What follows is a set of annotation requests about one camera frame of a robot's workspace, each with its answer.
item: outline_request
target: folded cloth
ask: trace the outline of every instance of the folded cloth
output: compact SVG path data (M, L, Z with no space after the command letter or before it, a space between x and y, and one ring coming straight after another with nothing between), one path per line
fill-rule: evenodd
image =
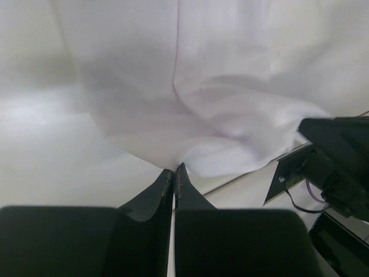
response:
M104 136L155 166L204 177L257 170L328 114L271 86L265 0L59 1Z

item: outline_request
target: purple wire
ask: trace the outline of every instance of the purple wire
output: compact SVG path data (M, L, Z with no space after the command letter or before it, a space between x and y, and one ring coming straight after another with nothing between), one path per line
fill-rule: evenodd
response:
M313 194L313 192L311 190L310 182L308 180L305 180L305 183L306 183L307 191L309 192L311 198L313 198L316 202L319 202L319 203L322 203L322 204L326 204L326 201L317 198L317 196L315 196Z

